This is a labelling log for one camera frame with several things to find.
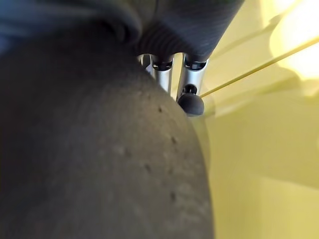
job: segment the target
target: yellow wall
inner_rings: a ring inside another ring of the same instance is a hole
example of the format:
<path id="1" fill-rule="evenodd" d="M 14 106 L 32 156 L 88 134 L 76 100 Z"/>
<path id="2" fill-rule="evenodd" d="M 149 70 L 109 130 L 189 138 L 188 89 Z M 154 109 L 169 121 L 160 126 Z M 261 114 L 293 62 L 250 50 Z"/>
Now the yellow wall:
<path id="1" fill-rule="evenodd" d="M 211 56 L 206 112 L 192 121 L 217 239 L 319 238 L 318 11 L 318 0 L 247 0 Z"/>

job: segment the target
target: dark fabric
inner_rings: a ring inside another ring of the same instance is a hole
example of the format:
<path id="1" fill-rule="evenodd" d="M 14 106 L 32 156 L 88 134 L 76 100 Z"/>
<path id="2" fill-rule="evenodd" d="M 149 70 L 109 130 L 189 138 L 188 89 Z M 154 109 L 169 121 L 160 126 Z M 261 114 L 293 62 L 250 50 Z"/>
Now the dark fabric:
<path id="1" fill-rule="evenodd" d="M 1 239 L 208 239 L 184 112 L 100 24 L 0 58 Z"/>

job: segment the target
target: black rubber cap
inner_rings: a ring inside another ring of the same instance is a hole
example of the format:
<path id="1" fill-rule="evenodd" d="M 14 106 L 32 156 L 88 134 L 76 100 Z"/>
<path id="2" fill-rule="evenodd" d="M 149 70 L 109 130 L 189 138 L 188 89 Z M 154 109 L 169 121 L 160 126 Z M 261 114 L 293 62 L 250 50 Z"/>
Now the black rubber cap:
<path id="1" fill-rule="evenodd" d="M 186 93 L 177 102 L 189 116 L 201 116 L 204 113 L 204 102 L 197 95 Z"/>

